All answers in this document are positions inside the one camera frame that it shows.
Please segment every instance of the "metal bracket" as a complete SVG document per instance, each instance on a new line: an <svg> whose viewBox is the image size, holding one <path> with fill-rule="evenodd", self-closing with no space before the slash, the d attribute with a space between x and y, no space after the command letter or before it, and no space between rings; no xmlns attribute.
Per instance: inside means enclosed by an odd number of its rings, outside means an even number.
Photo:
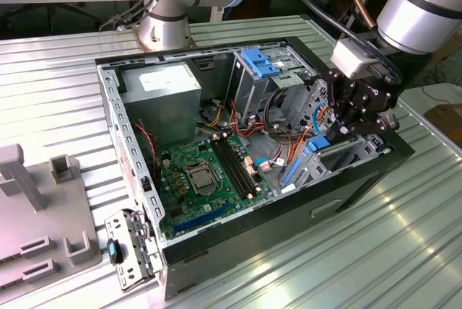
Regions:
<svg viewBox="0 0 462 309"><path fill-rule="evenodd" d="M121 246L122 259L115 267L122 291L142 284L163 270L155 238L142 212L122 210L105 221L108 237Z"/></svg>

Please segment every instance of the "red wire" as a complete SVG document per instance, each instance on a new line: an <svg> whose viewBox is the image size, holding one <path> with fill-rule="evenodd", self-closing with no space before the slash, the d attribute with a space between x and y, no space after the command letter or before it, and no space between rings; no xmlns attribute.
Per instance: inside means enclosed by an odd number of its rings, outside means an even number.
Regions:
<svg viewBox="0 0 462 309"><path fill-rule="evenodd" d="M157 169L157 164L156 164L156 152L154 150L154 145L152 143L151 137L149 134L146 132L145 129L143 129L140 125L137 123L134 124L147 138L147 141L149 142L149 145L151 146L151 153L152 153L152 159L154 160L154 173L153 173L153 180L156 178L156 169Z"/></svg>

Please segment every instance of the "gray plastic stand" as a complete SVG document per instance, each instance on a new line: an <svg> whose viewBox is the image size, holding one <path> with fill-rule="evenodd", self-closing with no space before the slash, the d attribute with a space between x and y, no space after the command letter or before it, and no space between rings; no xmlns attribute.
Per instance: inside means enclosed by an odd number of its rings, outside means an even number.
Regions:
<svg viewBox="0 0 462 309"><path fill-rule="evenodd" d="M0 304L101 261L79 163L0 147Z"/></svg>

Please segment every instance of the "expansion slot bracket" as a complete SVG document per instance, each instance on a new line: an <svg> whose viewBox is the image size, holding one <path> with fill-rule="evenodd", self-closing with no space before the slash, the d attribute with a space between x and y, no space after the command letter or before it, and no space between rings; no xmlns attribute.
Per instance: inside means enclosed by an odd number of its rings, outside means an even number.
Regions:
<svg viewBox="0 0 462 309"><path fill-rule="evenodd" d="M105 221L108 251L122 291L152 278L159 281L164 265L142 212L121 210Z"/></svg>

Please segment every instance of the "slotted aluminum table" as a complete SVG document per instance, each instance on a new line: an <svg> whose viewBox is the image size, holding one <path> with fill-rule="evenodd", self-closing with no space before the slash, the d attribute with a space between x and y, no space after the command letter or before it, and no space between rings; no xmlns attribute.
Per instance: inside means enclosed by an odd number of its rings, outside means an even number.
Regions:
<svg viewBox="0 0 462 309"><path fill-rule="evenodd" d="M191 30L198 45L296 35L326 62L332 52L329 37L301 17L197 24ZM398 133L416 154L356 206L168 303L153 282L122 294L103 223L128 205L128 196L94 59L139 52L131 32L0 43L0 144L20 143L26 165L64 153L80 161L103 252L97 266L5 308L461 306L460 150L404 101L396 111Z"/></svg>

